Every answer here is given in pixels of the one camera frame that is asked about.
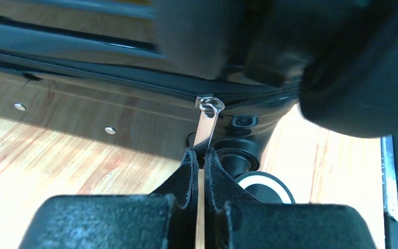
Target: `silver zipper pull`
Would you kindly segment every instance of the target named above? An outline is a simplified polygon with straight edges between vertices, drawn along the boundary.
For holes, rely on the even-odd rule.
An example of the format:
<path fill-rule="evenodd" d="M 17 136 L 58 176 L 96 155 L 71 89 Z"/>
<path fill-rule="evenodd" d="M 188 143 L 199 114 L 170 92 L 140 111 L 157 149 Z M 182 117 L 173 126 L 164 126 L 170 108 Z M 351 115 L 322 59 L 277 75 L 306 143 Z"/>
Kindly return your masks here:
<path fill-rule="evenodd" d="M 201 116 L 197 125 L 193 149 L 198 154 L 204 154 L 210 146 L 217 118 L 219 113 L 225 109 L 225 105 L 212 94 L 207 94 L 196 98 L 196 108 L 201 110 Z"/>

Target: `caster wheel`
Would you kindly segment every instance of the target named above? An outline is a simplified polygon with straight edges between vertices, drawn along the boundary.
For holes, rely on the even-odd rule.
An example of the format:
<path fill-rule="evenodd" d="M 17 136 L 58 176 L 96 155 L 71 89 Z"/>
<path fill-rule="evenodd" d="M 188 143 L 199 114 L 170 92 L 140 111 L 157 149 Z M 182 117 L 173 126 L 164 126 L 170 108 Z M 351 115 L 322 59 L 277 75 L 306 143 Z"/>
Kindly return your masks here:
<path fill-rule="evenodd" d="M 264 203 L 294 204 L 295 199 L 286 185 L 275 176 L 253 171 L 240 175 L 235 181 L 248 193 Z"/>

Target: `wooden floor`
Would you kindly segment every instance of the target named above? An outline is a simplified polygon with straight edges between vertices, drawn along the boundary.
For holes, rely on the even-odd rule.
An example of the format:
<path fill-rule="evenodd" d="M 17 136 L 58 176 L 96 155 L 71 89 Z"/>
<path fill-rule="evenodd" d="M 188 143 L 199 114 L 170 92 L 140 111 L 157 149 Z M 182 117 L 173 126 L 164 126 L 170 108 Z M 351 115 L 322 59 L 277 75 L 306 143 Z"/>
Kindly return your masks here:
<path fill-rule="evenodd" d="M 299 203 L 356 208 L 378 248 L 384 247 L 378 139 L 320 129 L 295 107 L 279 123 L 263 162 L 260 170 L 278 176 Z M 178 163 L 0 118 L 0 248 L 17 247 L 34 212 L 51 196 L 149 193 Z"/>

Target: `white ring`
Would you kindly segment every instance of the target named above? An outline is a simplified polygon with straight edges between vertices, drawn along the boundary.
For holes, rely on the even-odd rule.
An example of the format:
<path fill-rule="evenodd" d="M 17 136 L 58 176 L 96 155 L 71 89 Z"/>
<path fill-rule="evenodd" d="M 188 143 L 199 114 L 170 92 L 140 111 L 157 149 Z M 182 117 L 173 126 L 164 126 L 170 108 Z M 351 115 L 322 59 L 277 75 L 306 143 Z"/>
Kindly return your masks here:
<path fill-rule="evenodd" d="M 243 189 L 246 189 L 247 187 L 254 184 L 262 184 L 266 187 L 269 187 L 278 194 L 283 203 L 292 204 L 291 198 L 289 197 L 289 194 L 286 192 L 286 190 L 280 184 L 278 184 L 278 182 L 269 177 L 263 175 L 251 175 L 243 178 L 239 182 L 240 187 L 242 187 Z"/>

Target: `silver rivet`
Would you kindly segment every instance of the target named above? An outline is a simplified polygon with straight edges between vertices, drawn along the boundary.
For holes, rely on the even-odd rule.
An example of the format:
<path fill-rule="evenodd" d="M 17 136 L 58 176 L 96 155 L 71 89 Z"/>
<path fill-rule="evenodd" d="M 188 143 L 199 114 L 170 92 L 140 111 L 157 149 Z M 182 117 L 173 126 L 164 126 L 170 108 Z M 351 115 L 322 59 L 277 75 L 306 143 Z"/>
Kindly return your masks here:
<path fill-rule="evenodd" d="M 110 134 L 110 135 L 114 135 L 117 132 L 114 128 L 109 127 L 109 126 L 105 127 L 104 130 L 106 131 L 107 134 Z"/>
<path fill-rule="evenodd" d="M 21 111 L 26 111 L 26 107 L 23 106 L 21 103 L 15 103 L 15 108 Z"/>

